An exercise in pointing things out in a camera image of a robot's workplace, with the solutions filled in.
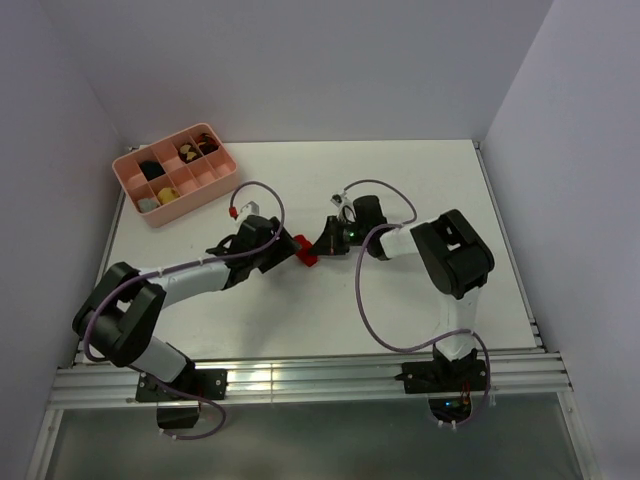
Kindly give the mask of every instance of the cable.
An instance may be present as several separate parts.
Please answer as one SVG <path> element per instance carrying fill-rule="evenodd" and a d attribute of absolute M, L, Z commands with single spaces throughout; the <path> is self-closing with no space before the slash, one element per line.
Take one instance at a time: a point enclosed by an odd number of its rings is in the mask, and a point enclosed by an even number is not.
<path fill-rule="evenodd" d="M 396 192 L 407 203 L 407 205 L 409 205 L 409 208 L 411 208 L 411 212 L 412 212 L 413 215 L 412 215 L 411 219 L 406 220 L 406 221 L 402 222 L 401 224 L 387 223 L 387 224 L 378 225 L 377 227 L 374 227 L 373 229 L 371 229 L 371 231 L 367 234 L 367 236 L 365 237 L 364 241 L 362 242 L 362 247 L 360 248 L 360 252 L 358 253 L 358 259 L 356 261 L 356 275 L 355 275 L 355 277 L 356 277 L 355 278 L 356 303 L 358 305 L 358 312 L 360 312 L 360 318 L 362 318 L 362 322 L 364 323 L 364 326 L 367 329 L 367 331 L 369 332 L 369 334 L 373 337 L 373 339 L 376 342 L 378 342 L 379 345 L 383 346 L 387 350 L 391 350 L 392 352 L 397 352 L 397 353 L 413 353 L 413 352 L 417 352 L 418 350 L 422 350 L 423 348 L 429 347 L 431 345 L 435 345 L 439 341 L 444 340 L 445 338 L 452 337 L 454 335 L 467 334 L 467 335 L 471 335 L 472 337 L 474 337 L 478 341 L 478 343 L 480 344 L 480 347 L 482 348 L 482 352 L 484 353 L 485 362 L 486 362 L 486 365 L 487 365 L 487 372 L 486 372 L 487 383 L 486 383 L 486 386 L 485 386 L 485 389 L 484 389 L 484 393 L 482 395 L 482 401 L 480 402 L 480 405 L 478 406 L 478 408 L 474 409 L 472 411 L 471 415 L 469 415 L 469 417 L 466 420 L 463 420 L 462 422 L 457 423 L 457 425 L 464 425 L 464 424 L 468 423 L 469 421 L 471 421 L 472 419 L 474 419 L 477 416 L 478 412 L 480 412 L 482 409 L 485 408 L 485 405 L 487 403 L 487 399 L 489 397 L 489 391 L 491 390 L 491 365 L 490 365 L 490 361 L 489 361 L 489 350 L 487 349 L 487 346 L 482 341 L 480 336 L 476 332 L 474 332 L 473 330 L 470 330 L 468 328 L 459 328 L 459 329 L 453 330 L 451 332 L 443 333 L 442 335 L 438 335 L 437 337 L 432 338 L 431 340 L 427 340 L 426 342 L 423 342 L 423 343 L 421 343 L 419 345 L 415 345 L 413 347 L 395 347 L 395 346 L 391 345 L 390 343 L 385 342 L 373 330 L 373 327 L 371 326 L 371 323 L 369 323 L 369 319 L 367 318 L 367 314 L 364 311 L 364 305 L 362 303 L 362 293 L 360 291 L 360 273 L 361 273 L 361 270 L 362 270 L 362 261 L 364 259 L 364 254 L 367 251 L 367 246 L 369 245 L 369 242 L 371 241 L 373 236 L 377 232 L 379 232 L 380 230 L 390 229 L 390 228 L 401 228 L 403 225 L 407 225 L 409 223 L 415 222 L 417 220 L 417 218 L 418 218 L 418 214 L 417 214 L 415 206 L 413 205 L 411 200 L 409 200 L 407 198 L 406 195 L 404 195 L 402 192 L 400 192 L 395 187 L 392 187 L 388 183 L 382 182 L 380 180 L 373 180 L 373 179 L 358 180 L 356 182 L 353 182 L 353 183 L 350 183 L 349 185 L 347 185 L 344 188 L 344 190 L 346 191 L 346 190 L 350 189 L 351 187 L 354 187 L 354 186 L 362 184 L 362 183 L 377 183 L 379 185 L 383 185 L 383 186 L 393 190 L 394 192 Z"/>
<path fill-rule="evenodd" d="M 253 250 L 249 250 L 248 252 L 242 252 L 242 253 L 235 253 L 235 254 L 231 254 L 231 255 L 221 255 L 219 257 L 209 257 L 207 259 L 205 259 L 204 261 L 200 262 L 199 260 L 194 260 L 191 262 L 186 262 L 186 263 L 182 263 L 180 265 L 174 265 L 172 267 L 166 268 L 162 271 L 162 274 L 171 274 L 171 273 L 175 273 L 175 272 L 179 272 L 181 270 L 186 270 L 188 268 L 193 268 L 193 267 L 197 267 L 203 264 L 209 264 L 209 263 L 213 263 L 213 262 L 221 262 L 221 261 L 225 261 L 225 260 L 233 260 L 236 258 L 244 258 L 244 257 L 249 257 L 251 255 L 255 255 L 256 253 L 260 253 L 263 250 L 266 250 L 267 248 L 269 248 L 271 245 L 273 245 L 278 238 L 280 237 L 280 233 L 282 233 L 282 229 L 284 228 L 284 219 L 285 219 L 285 211 L 284 211 L 284 204 L 282 203 L 282 199 L 280 198 L 280 196 L 277 194 L 277 192 L 271 188 L 270 186 L 262 183 L 262 182 L 258 182 L 255 180 L 251 180 L 248 182 L 244 182 L 242 184 L 240 184 L 231 194 L 231 199 L 229 200 L 229 207 L 233 208 L 233 202 L 236 198 L 236 195 L 238 194 L 238 192 L 240 190 L 242 190 L 244 187 L 247 187 L 249 185 L 257 185 L 259 187 L 264 188 L 265 190 L 267 190 L 269 193 L 271 193 L 273 195 L 273 197 L 276 199 L 276 201 L 278 202 L 278 206 L 280 207 L 280 225 L 278 226 L 276 232 L 273 234 L 273 237 L 264 245 L 258 247 L 258 248 L 254 248 Z M 129 280 L 127 280 L 126 282 L 122 283 L 121 285 L 119 285 L 116 289 L 114 289 L 109 295 L 107 295 L 107 297 L 100 303 L 100 305 L 98 305 L 98 308 L 96 308 L 95 312 L 93 312 L 93 315 L 91 316 L 89 323 L 87 324 L 87 328 L 84 332 L 84 338 L 82 340 L 82 347 L 84 350 L 84 354 L 85 356 L 93 361 L 93 362 L 104 362 L 107 359 L 104 357 L 96 357 L 95 355 L 93 355 L 91 353 L 91 334 L 93 333 L 93 330 L 95 328 L 96 322 L 98 321 L 98 318 L 100 317 L 100 315 L 102 314 L 102 312 L 104 311 L 104 309 L 113 301 L 115 300 L 118 295 L 120 294 L 120 292 L 122 292 L 123 290 L 125 290 L 126 288 L 128 288 L 129 286 L 137 283 L 137 282 L 142 282 L 143 280 L 148 280 L 150 278 L 155 278 L 160 276 L 160 272 L 159 271 L 154 271 L 154 272 L 149 272 L 149 273 L 145 273 L 143 275 L 138 275 L 137 277 L 131 278 Z M 165 434 L 171 436 L 172 438 L 176 438 L 179 440 L 197 440 L 200 438 L 206 438 L 208 436 L 211 436 L 213 434 L 215 434 L 216 432 L 218 432 L 222 426 L 224 425 L 224 422 L 227 419 L 227 413 L 224 410 L 224 408 L 221 405 L 218 405 L 217 403 L 213 402 L 212 400 L 209 400 L 207 398 L 204 397 L 198 397 L 196 395 L 191 395 L 189 393 L 186 392 L 181 392 L 179 390 L 176 390 L 166 384 L 164 384 L 160 379 L 156 378 L 153 375 L 147 374 L 150 378 L 152 378 L 160 388 L 162 388 L 164 391 L 171 393 L 173 395 L 178 395 L 180 397 L 186 398 L 186 399 L 190 399 L 190 400 L 195 400 L 197 402 L 201 402 L 201 403 L 206 403 L 208 405 L 211 405 L 212 407 L 216 408 L 217 410 L 220 411 L 220 413 L 222 414 L 222 418 L 220 420 L 220 422 L 218 423 L 218 425 L 216 425 L 213 429 L 209 430 L 208 432 L 205 433 L 201 433 L 198 435 L 177 435 L 174 434 L 172 432 L 164 432 Z"/>

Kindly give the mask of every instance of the metal frame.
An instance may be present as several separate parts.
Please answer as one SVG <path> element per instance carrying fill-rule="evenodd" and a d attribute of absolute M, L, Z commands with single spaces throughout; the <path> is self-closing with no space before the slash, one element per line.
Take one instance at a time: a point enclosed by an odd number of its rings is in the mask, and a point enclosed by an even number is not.
<path fill-rule="evenodd" d="M 491 183 L 477 142 L 476 155 L 482 169 L 537 348 L 490 352 L 492 396 L 532 393 L 556 393 L 578 462 L 587 479 L 600 479 L 586 432 L 575 408 L 572 386 L 559 353 L 547 353 L 518 272 L 513 250 L 504 228 Z M 100 278 L 113 244 L 124 195 L 118 198 L 114 219 L 100 265 Z M 402 382 L 394 380 L 405 361 L 429 360 L 430 354 L 370 355 L 332 358 L 272 359 L 260 361 L 197 362 L 197 368 L 228 370 L 227 397 L 223 405 L 256 403 L 303 403 L 322 401 L 356 401 L 408 398 Z M 155 408 L 158 405 L 188 405 L 194 402 L 162 404 L 135 402 L 138 374 L 114 366 L 84 365 L 77 352 L 73 368 L 58 371 L 45 411 L 42 427 L 27 473 L 28 480 L 44 480 L 55 447 L 65 410 L 92 408 Z M 429 395 L 437 398 L 445 395 Z M 427 397 L 413 395 L 412 398 Z"/>

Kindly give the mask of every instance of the gray floor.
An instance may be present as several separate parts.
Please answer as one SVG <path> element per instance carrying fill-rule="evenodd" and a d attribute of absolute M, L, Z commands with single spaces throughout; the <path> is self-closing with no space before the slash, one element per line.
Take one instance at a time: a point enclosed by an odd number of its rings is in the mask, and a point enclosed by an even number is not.
<path fill-rule="evenodd" d="M 425 408 L 419 399 L 233 407 L 222 432 L 193 442 L 158 436 L 149 409 L 71 411 L 47 478 L 581 478 L 555 395 L 498 397 L 455 434 Z"/>

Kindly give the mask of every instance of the compartment organizer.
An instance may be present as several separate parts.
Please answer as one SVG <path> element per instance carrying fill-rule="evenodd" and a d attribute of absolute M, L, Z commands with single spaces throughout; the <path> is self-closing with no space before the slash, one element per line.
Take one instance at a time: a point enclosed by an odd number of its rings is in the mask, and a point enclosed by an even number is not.
<path fill-rule="evenodd" d="M 209 135 L 213 142 L 201 149 L 197 142 L 202 134 Z M 151 227 L 160 227 L 239 184 L 236 162 L 205 123 L 116 159 L 113 171 Z M 141 200 L 148 208 L 157 207 L 141 211 Z"/>

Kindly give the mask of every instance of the item in compartment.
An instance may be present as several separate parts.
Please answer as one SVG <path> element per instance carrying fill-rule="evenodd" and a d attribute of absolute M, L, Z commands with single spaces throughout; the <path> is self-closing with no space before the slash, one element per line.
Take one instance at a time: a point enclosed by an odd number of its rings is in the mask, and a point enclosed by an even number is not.
<path fill-rule="evenodd" d="M 155 198 L 141 198 L 137 203 L 140 213 L 148 213 L 160 206 Z"/>
<path fill-rule="evenodd" d="M 158 192 L 158 200 L 162 205 L 173 202 L 176 198 L 180 198 L 180 194 L 171 187 L 165 187 Z"/>
<path fill-rule="evenodd" d="M 190 143 L 185 143 L 180 147 L 180 150 L 178 150 L 178 152 L 180 154 L 180 158 L 184 163 L 191 163 L 196 158 L 200 158 L 198 150 L 196 150 L 196 147 L 194 147 Z"/>
<path fill-rule="evenodd" d="M 139 166 L 140 170 L 142 170 L 144 178 L 146 178 L 148 182 L 150 182 L 154 178 L 158 178 L 164 175 L 164 169 L 162 168 L 162 165 L 160 165 L 160 163 L 156 162 L 155 160 L 146 160 Z"/>
<path fill-rule="evenodd" d="M 198 143 L 198 148 L 200 149 L 200 151 L 205 155 L 209 155 L 210 153 L 213 153 L 218 149 L 218 144 L 208 133 L 202 133 L 198 135 L 198 138 L 196 138 L 196 142 Z"/>

